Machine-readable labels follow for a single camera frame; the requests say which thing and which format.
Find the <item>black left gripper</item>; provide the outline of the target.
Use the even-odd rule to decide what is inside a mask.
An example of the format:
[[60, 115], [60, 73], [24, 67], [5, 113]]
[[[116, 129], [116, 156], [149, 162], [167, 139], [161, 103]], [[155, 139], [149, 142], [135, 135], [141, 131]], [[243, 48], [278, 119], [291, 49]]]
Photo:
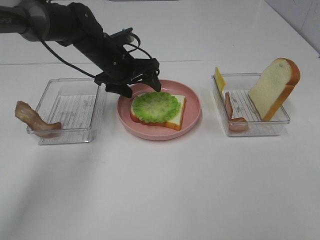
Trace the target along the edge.
[[112, 35], [102, 29], [93, 30], [75, 28], [72, 31], [72, 44], [91, 62], [102, 70], [102, 74], [95, 79], [106, 83], [105, 91], [131, 98], [132, 89], [128, 85], [141, 82], [156, 92], [160, 92], [162, 85], [159, 81], [159, 62], [148, 58], [134, 58], [131, 51], [125, 49], [133, 40], [140, 44], [140, 38], [132, 32], [133, 28], [126, 28]]

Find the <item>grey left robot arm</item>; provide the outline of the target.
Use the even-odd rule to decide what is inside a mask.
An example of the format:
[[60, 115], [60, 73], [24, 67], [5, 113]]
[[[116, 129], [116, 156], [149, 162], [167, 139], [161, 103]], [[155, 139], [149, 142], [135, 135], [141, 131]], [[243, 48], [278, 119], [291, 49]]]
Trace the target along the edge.
[[49, 0], [22, 0], [15, 6], [0, 7], [0, 32], [17, 33], [30, 42], [42, 45], [65, 65], [87, 75], [91, 74], [67, 62], [48, 42], [63, 47], [74, 46], [101, 69], [93, 77], [97, 85], [105, 84], [106, 92], [131, 98], [131, 85], [142, 83], [156, 92], [161, 91], [160, 64], [156, 58], [134, 58], [131, 53], [144, 52], [140, 38], [132, 28], [114, 34], [104, 32], [92, 11], [84, 4], [61, 5]]

